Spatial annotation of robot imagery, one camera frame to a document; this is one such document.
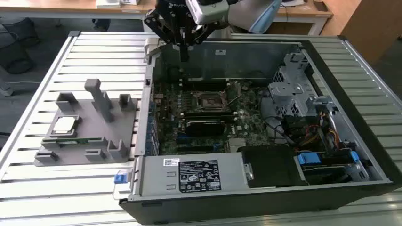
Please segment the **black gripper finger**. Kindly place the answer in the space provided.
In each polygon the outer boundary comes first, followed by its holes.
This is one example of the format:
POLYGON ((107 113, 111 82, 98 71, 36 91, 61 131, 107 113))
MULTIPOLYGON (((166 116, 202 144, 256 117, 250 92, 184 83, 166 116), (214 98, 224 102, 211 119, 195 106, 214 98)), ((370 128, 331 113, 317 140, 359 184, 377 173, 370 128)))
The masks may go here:
POLYGON ((144 22, 152 32, 160 37, 160 39, 167 44, 172 44, 179 48, 180 61, 184 62, 184 38, 182 36, 182 30, 171 31, 167 28, 164 19, 158 14, 156 10, 148 12, 144 22))
POLYGON ((220 27, 220 22, 212 22, 196 28, 194 22, 188 23, 184 27, 184 61, 190 59, 188 47, 202 44, 211 33, 220 27))

